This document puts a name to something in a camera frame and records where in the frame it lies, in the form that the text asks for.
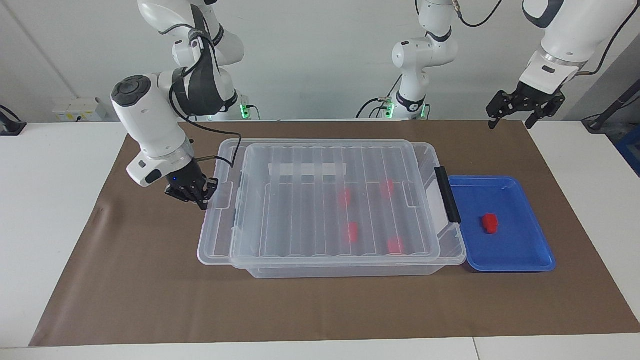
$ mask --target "black joint cap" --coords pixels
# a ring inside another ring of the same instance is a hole
[[[131,76],[119,82],[111,93],[111,98],[123,108],[134,106],[151,90],[151,79],[146,76]]]

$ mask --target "black handle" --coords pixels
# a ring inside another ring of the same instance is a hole
[[[444,167],[436,167],[435,169],[438,186],[440,187],[440,193],[442,194],[442,200],[444,201],[444,208],[447,211],[449,222],[457,222],[458,224],[461,224],[462,218],[458,211],[456,199],[453,197],[453,190],[451,190],[451,183],[449,182],[447,169]]]

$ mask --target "green light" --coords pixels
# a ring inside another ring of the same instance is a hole
[[[249,109],[246,107],[246,105],[244,104],[240,104],[240,111],[242,112],[242,118],[243,119],[248,119],[249,118]]]
[[[396,104],[394,103],[389,103],[389,105],[387,106],[387,112],[385,114],[387,119],[392,119],[394,117],[394,110],[396,109]]]

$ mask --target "red object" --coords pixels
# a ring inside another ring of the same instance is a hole
[[[351,190],[344,189],[344,193],[341,194],[339,204],[343,208],[348,208],[351,205]]]
[[[358,242],[358,223],[357,222],[349,223],[349,242],[350,243]]]
[[[482,226],[487,233],[495,234],[498,232],[498,217],[495,214],[486,214],[482,217]]]
[[[389,249],[389,254],[404,254],[404,242],[398,236],[394,236],[387,241],[387,248]]]
[[[382,195],[383,199],[390,200],[394,195],[394,181],[387,180],[386,183],[380,184],[380,195]]]

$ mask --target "red object on blue tray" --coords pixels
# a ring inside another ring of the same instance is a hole
[[[498,232],[498,217],[495,214],[486,214],[482,217],[482,226],[487,233],[495,234]]]

